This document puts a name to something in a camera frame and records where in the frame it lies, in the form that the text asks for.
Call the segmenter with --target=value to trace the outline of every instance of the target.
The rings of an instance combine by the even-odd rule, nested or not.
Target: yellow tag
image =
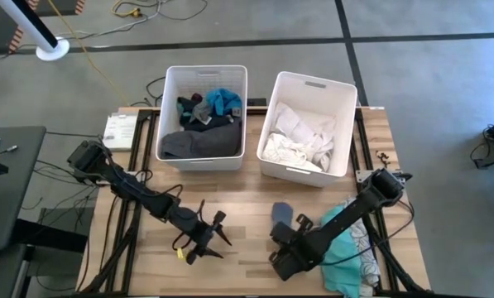
[[[184,258],[184,254],[182,253],[182,248],[177,248],[177,257],[178,257],[180,260],[185,260],[185,258]]]

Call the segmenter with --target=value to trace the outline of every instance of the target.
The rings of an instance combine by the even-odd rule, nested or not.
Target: black desk
[[[9,285],[16,283],[22,261],[29,261],[27,250],[44,246],[83,252],[87,241],[77,233],[17,218],[45,133],[44,127],[0,127],[0,151],[18,146],[0,155],[0,163],[9,168],[0,175],[0,297],[11,295]]]

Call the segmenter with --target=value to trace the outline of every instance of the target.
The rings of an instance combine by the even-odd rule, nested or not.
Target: white stand base
[[[70,43],[61,37],[57,37],[57,40],[57,46],[52,52],[47,52],[42,50],[40,47],[37,47],[35,52],[37,54],[37,58],[43,61],[55,61],[63,58],[70,50]]]

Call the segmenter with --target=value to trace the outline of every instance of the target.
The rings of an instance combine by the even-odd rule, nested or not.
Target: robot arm
[[[101,142],[83,141],[68,158],[74,177],[79,182],[89,180],[96,183],[105,180],[111,191],[121,199],[139,202],[156,219],[170,222],[189,239],[196,243],[188,252],[186,261],[191,265],[196,257],[213,256],[223,258],[208,248],[213,233],[219,235],[228,245],[232,245],[223,232],[222,221],[226,214],[218,211],[213,222],[205,223],[198,218],[198,212],[180,207],[180,198],[167,192],[159,193],[145,187],[134,175],[126,173],[114,163],[112,153]]]
[[[403,189],[389,171],[377,170],[363,182],[357,198],[322,228],[313,228],[313,222],[303,214],[296,219],[300,224],[298,231],[278,223],[271,231],[272,240],[280,246],[269,257],[274,270],[286,281],[298,272],[313,269],[323,261],[333,239],[363,215],[393,206],[403,195]]]

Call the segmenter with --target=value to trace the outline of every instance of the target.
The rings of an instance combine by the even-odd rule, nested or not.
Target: gray floor
[[[494,32],[494,1],[344,0],[343,4],[352,36]],[[88,0],[82,15],[67,19],[83,31],[129,22],[109,16],[110,5]],[[174,0],[163,12],[184,16],[199,7],[196,0]],[[66,31],[55,17],[43,20],[54,32]],[[209,0],[207,11],[189,21],[157,17],[130,33],[86,43],[340,37],[340,28],[333,1]],[[482,129],[494,123],[494,40],[356,44],[355,50],[369,104],[387,107],[403,169],[415,176],[408,190],[433,289],[494,297],[494,167],[478,171],[469,160],[469,152],[482,140]],[[164,75],[171,65],[245,65],[251,98],[270,98],[276,75],[284,70],[353,82],[342,44],[119,51],[92,57],[135,102],[146,95],[145,84]],[[159,93],[161,86],[154,91]],[[101,133],[107,114],[120,105],[82,54],[49,64],[32,55],[0,61],[0,125],[43,124],[52,131]],[[46,137],[41,158],[64,165],[79,142],[72,137]],[[78,189],[35,176],[25,206],[43,196],[40,206],[53,208]],[[39,212],[40,208],[24,211],[21,216],[36,219]],[[58,278],[62,277],[50,284],[75,280],[71,275],[65,276],[71,281]],[[35,282],[31,288],[31,297],[54,295],[40,291]]]

